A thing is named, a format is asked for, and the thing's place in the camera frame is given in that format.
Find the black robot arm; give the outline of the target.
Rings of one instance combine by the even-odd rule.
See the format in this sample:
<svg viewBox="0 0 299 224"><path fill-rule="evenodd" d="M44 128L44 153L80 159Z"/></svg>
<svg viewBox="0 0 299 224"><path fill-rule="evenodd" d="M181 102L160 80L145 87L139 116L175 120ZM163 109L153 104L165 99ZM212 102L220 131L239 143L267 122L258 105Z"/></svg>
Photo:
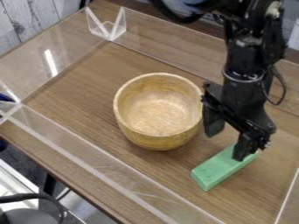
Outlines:
<svg viewBox="0 0 299 224"><path fill-rule="evenodd" d="M223 83L203 84L203 126L208 137L231 125L239 132L232 148L236 161L263 150L276 132L264 105L271 102L272 81L286 84L276 62L286 54L282 0L177 0L179 15L164 0L149 0L176 23L189 24L205 14L223 22L227 61Z"/></svg>

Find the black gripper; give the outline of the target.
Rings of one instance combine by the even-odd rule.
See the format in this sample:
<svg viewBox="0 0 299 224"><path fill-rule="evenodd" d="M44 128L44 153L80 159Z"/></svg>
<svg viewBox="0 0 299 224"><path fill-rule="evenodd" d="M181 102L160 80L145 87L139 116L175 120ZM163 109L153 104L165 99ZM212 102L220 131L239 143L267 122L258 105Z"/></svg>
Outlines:
<svg viewBox="0 0 299 224"><path fill-rule="evenodd" d="M276 133L266 112L266 102L274 76L268 72L237 75L223 72L223 84L207 81L203 84L203 127L207 137L213 137L229 124L237 131L237 143L232 158L241 162L244 158L263 150Z"/></svg>

